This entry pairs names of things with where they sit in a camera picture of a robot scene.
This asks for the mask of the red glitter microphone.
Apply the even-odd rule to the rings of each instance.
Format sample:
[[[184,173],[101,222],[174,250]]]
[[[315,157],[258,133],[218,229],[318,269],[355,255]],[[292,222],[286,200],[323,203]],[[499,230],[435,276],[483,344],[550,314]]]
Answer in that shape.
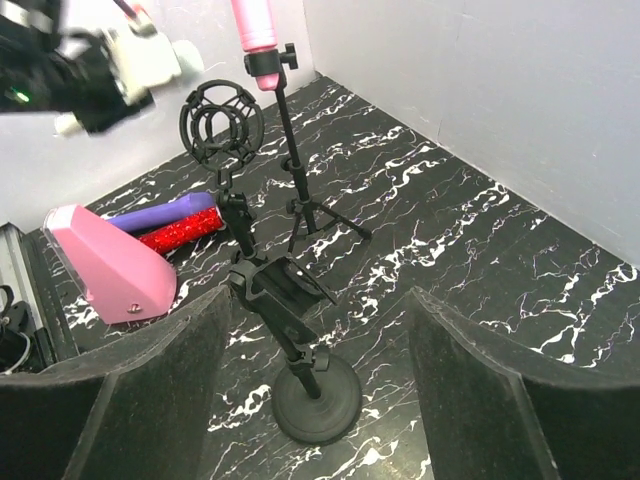
[[[138,240],[156,253],[163,255],[221,230],[224,226],[219,209],[211,207],[142,235]]]

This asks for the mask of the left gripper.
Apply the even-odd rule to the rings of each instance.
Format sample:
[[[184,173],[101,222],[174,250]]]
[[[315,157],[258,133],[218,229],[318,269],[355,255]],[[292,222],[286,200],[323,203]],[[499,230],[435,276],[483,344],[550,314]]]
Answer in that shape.
[[[91,45],[73,58],[55,54],[51,59],[61,80],[54,94],[56,106],[72,113],[89,135],[103,134],[155,105],[149,92],[131,105],[125,102],[103,47]]]

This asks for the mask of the black tripod shock-mount stand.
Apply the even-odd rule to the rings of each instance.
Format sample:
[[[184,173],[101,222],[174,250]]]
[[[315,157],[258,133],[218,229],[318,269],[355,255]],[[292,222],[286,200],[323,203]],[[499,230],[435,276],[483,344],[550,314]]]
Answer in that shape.
[[[178,128],[186,152],[214,175],[216,204],[238,244],[232,262],[265,263],[252,232],[255,214],[246,195],[233,191],[234,177],[254,160],[263,145],[265,120],[257,100],[235,82],[208,80],[187,96]]]

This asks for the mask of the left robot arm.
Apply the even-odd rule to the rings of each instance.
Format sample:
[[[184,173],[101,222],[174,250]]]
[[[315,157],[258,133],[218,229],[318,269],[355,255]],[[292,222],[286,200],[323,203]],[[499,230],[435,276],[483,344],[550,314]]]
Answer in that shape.
[[[60,30],[61,1],[1,3],[1,112],[57,113],[56,130],[74,120],[90,135],[154,105],[145,89],[125,98],[109,31]]]

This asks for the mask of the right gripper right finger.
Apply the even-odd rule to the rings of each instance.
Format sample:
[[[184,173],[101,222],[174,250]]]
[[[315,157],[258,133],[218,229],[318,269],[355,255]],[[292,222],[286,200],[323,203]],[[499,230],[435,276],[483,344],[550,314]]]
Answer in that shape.
[[[638,478],[637,372],[561,363],[419,287],[407,326],[435,478]]]

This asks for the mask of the purple microphone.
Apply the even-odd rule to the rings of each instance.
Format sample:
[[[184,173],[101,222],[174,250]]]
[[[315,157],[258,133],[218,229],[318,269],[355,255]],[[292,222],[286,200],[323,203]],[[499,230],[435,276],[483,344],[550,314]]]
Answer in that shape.
[[[168,203],[117,215],[107,222],[127,233],[136,233],[169,225],[213,207],[215,200],[210,193],[196,192]]]

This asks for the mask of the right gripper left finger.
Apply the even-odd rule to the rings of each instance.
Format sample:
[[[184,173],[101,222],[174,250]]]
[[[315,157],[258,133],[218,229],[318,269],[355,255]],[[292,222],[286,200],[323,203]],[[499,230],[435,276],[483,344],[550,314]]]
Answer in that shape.
[[[41,373],[3,376],[2,478],[196,478],[230,319],[216,287]]]

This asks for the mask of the black round-base stand white mic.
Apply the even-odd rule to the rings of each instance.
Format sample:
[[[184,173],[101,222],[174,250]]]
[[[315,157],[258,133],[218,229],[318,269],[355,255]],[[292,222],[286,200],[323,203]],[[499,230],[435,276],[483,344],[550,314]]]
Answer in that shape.
[[[285,354],[271,393],[280,430],[307,446],[342,439],[360,417],[361,383],[351,364],[306,324],[318,305],[337,302],[333,293],[289,256],[242,259],[231,267],[229,283]]]

